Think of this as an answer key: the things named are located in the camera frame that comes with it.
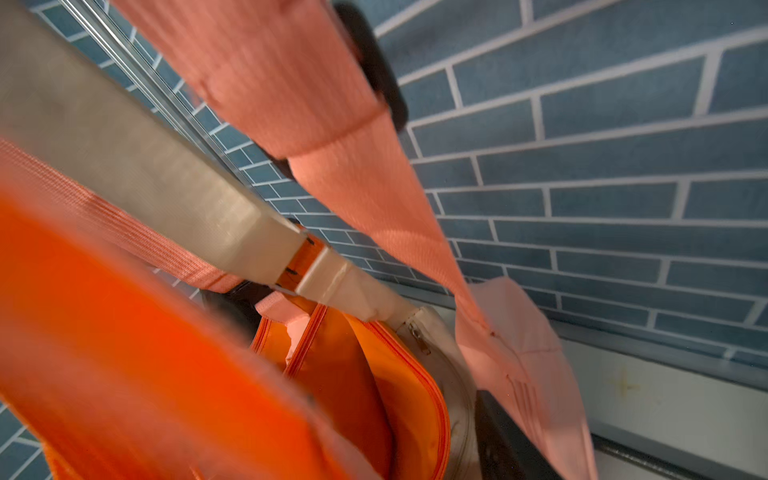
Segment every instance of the zipper pull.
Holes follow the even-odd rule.
[[[424,340],[422,331],[419,330],[414,322],[408,324],[408,330],[411,332],[411,335],[413,335],[413,338],[416,340],[416,345],[419,346],[422,352],[425,355],[431,354],[432,352],[429,350],[429,345],[427,344],[426,340]]]

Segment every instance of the zipper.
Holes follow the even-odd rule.
[[[416,325],[416,322],[414,322],[413,320],[410,320],[409,323],[408,323],[408,330],[411,333],[411,335],[413,336],[413,338],[415,339],[417,344],[419,344],[419,341],[421,341],[422,343],[424,343],[424,345],[427,346],[427,352],[425,352],[425,354],[429,355],[430,354],[429,353],[429,344],[427,343],[426,338],[425,338],[424,334],[422,333],[421,329]],[[460,395],[461,395],[461,397],[463,399],[466,411],[467,412],[471,412],[472,410],[474,410],[474,405],[472,403],[472,400],[470,399],[470,396],[467,394],[466,389],[463,388],[464,381],[463,381],[463,378],[462,378],[461,374],[458,373],[458,370],[456,370],[456,367],[453,364],[453,362],[450,360],[450,358],[447,357],[446,354],[444,354],[442,352],[442,350],[435,349],[435,351],[437,352],[437,356],[440,357],[442,362],[448,366],[448,370],[453,375],[455,384],[462,386],[462,388],[460,388]],[[467,417],[468,418],[465,419],[465,422],[467,423],[467,425],[469,425],[469,424],[471,424],[471,422],[470,422],[471,419],[469,418],[469,415],[467,415]],[[458,450],[458,453],[459,453],[458,458],[463,458],[464,457],[465,451],[467,449],[467,445],[468,445],[468,436],[465,435],[464,438],[463,438],[463,441],[462,441],[461,448]],[[460,472],[459,470],[455,471],[454,472],[454,477],[456,475],[460,475],[461,473],[462,472]]]
[[[320,329],[320,324],[323,321],[323,318],[325,318],[327,311],[328,307],[325,305],[320,305],[319,303],[315,307],[314,311],[312,311],[310,321],[306,324],[304,333],[301,335],[301,340],[299,340],[299,345],[293,352],[293,358],[291,358],[290,363],[283,373],[286,378],[293,378],[293,376],[296,375],[296,373],[301,368],[301,364],[304,363],[304,357],[306,357],[306,353],[312,346],[312,341],[315,339],[317,330]]]
[[[451,424],[448,419],[447,408],[444,408],[445,400],[442,398],[440,389],[424,367],[413,358],[411,353],[404,348],[400,342],[392,338],[392,334],[385,327],[379,325],[377,322],[363,322],[362,324],[411,368],[416,374],[416,378],[418,378],[421,384],[424,385],[429,394],[429,398],[432,399],[432,402],[438,407],[438,421],[441,425],[438,433],[438,463],[435,466],[435,471],[432,473],[431,479],[436,480],[437,478],[442,478],[445,474],[445,468],[448,466],[450,450],[446,447],[451,441]]]
[[[266,336],[269,334],[271,326],[272,320],[262,316],[259,328],[256,330],[256,336],[253,338],[253,343],[250,344],[250,349],[256,353],[261,353],[261,349],[264,348]]]

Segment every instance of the orange zipper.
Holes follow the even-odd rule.
[[[315,307],[314,311],[312,311],[312,316],[310,316],[310,321],[306,324],[304,333],[301,335],[299,345],[293,352],[293,358],[291,358],[290,363],[283,373],[285,377],[289,379],[293,378],[293,376],[296,375],[296,372],[298,372],[301,368],[301,364],[304,363],[304,357],[306,357],[307,351],[310,349],[310,346],[312,346],[312,341],[315,339],[317,330],[320,329],[320,323],[323,321],[323,318],[325,318],[327,311],[328,307],[325,305],[320,305],[319,303]]]
[[[262,316],[259,328],[256,330],[256,336],[253,338],[253,343],[250,344],[250,349],[256,353],[261,353],[261,349],[264,348],[264,342],[266,341],[266,336],[270,332],[271,326],[272,320]]]
[[[432,480],[442,478],[445,475],[445,469],[448,467],[449,456],[449,442],[451,439],[451,424],[448,420],[448,412],[444,407],[445,400],[442,398],[440,389],[435,384],[435,380],[424,367],[413,358],[413,355],[405,347],[403,347],[397,339],[392,337],[390,331],[384,326],[379,325],[378,322],[363,322],[362,323],[368,330],[373,333],[379,340],[384,342],[389,349],[391,349],[398,357],[400,357],[406,365],[411,367],[411,370],[416,374],[416,378],[424,385],[424,388],[429,393],[429,397],[435,404],[438,410],[438,421],[442,425],[438,437],[438,463],[435,466],[435,471],[432,473]]]

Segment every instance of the pink fabric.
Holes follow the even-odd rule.
[[[243,279],[204,262],[97,194],[0,139],[19,176],[65,210],[78,224],[152,266],[204,290],[227,292]]]
[[[386,106],[324,0],[114,3],[218,114],[288,157],[308,192],[446,285],[479,383],[564,478],[597,478],[578,388],[548,321],[510,280],[472,295]]]
[[[290,348],[286,354],[286,364],[293,358],[293,352],[299,345],[301,336],[310,324],[310,315],[293,305],[282,293],[272,292],[256,304],[256,311],[270,320],[282,323],[288,330]]]

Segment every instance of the salmon webbing strap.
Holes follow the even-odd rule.
[[[309,193],[482,321],[386,105],[325,1],[115,4],[218,114],[287,157]]]
[[[0,138],[0,154],[30,188],[72,215],[89,233],[126,250],[191,286],[227,292],[243,279],[204,262],[71,178]]]

